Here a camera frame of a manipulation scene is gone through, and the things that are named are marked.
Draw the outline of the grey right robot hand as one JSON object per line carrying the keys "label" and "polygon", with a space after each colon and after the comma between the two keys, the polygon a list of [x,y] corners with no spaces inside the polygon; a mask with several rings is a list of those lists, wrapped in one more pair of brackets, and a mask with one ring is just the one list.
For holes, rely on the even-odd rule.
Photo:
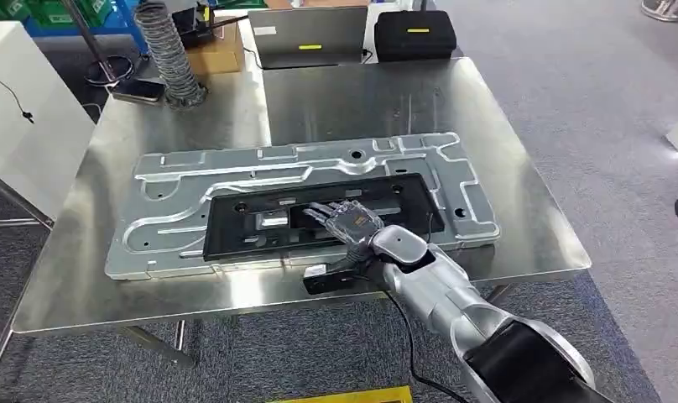
{"label": "grey right robot hand", "polygon": [[358,270],[373,258],[370,246],[373,237],[385,227],[382,218],[359,201],[321,204],[311,202],[303,213],[317,221],[333,237],[347,247],[344,258],[332,264],[330,272]]}

